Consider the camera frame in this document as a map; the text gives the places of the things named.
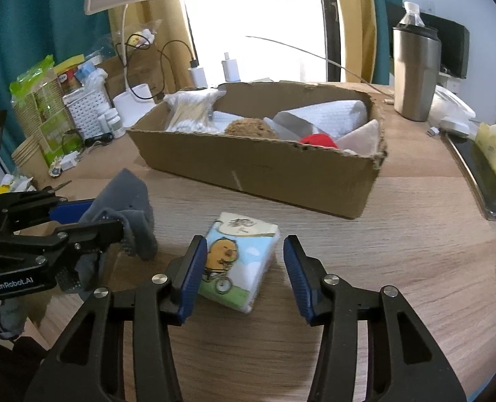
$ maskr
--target white lamp base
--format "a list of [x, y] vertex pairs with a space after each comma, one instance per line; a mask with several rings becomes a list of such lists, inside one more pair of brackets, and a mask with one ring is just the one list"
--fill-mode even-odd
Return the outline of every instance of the white lamp base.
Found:
[[[151, 91], [147, 84], [139, 84], [133, 88], [133, 91], [143, 98], [149, 98], [151, 96]], [[139, 99], [130, 90], [114, 97], [113, 102], [125, 128], [132, 127], [140, 118], [144, 117], [155, 107], [155, 101], [153, 99]]]

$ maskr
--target water bottle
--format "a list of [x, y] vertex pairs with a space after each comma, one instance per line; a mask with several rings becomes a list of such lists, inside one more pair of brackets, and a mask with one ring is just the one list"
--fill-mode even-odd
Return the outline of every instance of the water bottle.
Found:
[[412, 121], [424, 122], [436, 90], [441, 65], [441, 41], [428, 28], [419, 6], [406, 1], [406, 15], [393, 29], [395, 110]]

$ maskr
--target gray cloth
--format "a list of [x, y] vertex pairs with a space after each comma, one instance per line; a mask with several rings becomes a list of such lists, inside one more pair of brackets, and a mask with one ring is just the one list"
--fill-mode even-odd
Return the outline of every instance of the gray cloth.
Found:
[[[138, 255], [142, 260], [150, 260], [156, 255], [155, 219], [147, 187], [129, 170], [122, 170], [108, 183], [79, 223], [101, 219], [118, 219], [123, 224], [121, 246], [130, 256]], [[98, 286], [106, 259], [105, 253], [83, 255], [75, 267], [80, 286], [68, 291], [78, 292], [85, 300]]]
[[24, 331], [26, 313], [19, 298], [5, 299], [0, 304], [0, 338], [11, 339]]
[[[142, 260], [150, 260], [157, 253], [157, 240], [153, 235], [153, 209], [145, 183], [127, 169], [122, 170], [108, 183], [93, 201], [79, 222], [92, 222], [101, 219], [118, 219], [123, 224], [124, 237], [121, 245], [130, 256], [138, 255]], [[104, 271], [107, 254], [83, 255], [77, 262], [80, 286], [64, 290], [78, 293], [86, 300], [98, 286]], [[24, 330], [26, 312], [19, 298], [6, 299], [0, 305], [0, 338], [8, 339], [20, 335]]]

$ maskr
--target metal screw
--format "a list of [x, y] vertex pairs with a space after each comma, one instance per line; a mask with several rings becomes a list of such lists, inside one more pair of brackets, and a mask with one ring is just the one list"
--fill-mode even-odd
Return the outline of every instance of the metal screw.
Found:
[[166, 281], [168, 281], [168, 275], [157, 273], [156, 275], [153, 275], [151, 281], [153, 281], [154, 284], [164, 284]]
[[339, 283], [339, 277], [337, 275], [329, 273], [324, 277], [324, 282], [326, 284], [330, 284], [330, 286], [334, 286], [335, 284]]
[[99, 299], [105, 297], [107, 294], [109, 294], [109, 290], [106, 287], [96, 288], [93, 292], [93, 295]]
[[395, 286], [385, 286], [383, 292], [389, 297], [395, 297], [399, 294], [399, 290]]

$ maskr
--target blue gripper pad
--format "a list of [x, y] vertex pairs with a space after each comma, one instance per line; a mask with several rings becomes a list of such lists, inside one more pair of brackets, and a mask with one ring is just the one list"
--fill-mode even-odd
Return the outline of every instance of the blue gripper pad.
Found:
[[178, 292], [179, 310], [177, 311], [177, 318], [181, 324], [194, 310], [196, 295], [200, 288], [203, 269], [207, 261], [207, 240], [203, 236], [194, 236], [184, 260], [180, 272], [185, 273], [185, 276]]
[[311, 296], [311, 288], [307, 275], [299, 258], [307, 259], [300, 242], [298, 241], [298, 237], [287, 236], [283, 242], [283, 259], [285, 260], [285, 267], [289, 274], [292, 291], [294, 292], [300, 315], [310, 324], [315, 318], [313, 298]]
[[60, 202], [49, 211], [49, 217], [51, 221], [58, 221], [63, 225], [77, 223], [92, 203], [93, 199]]

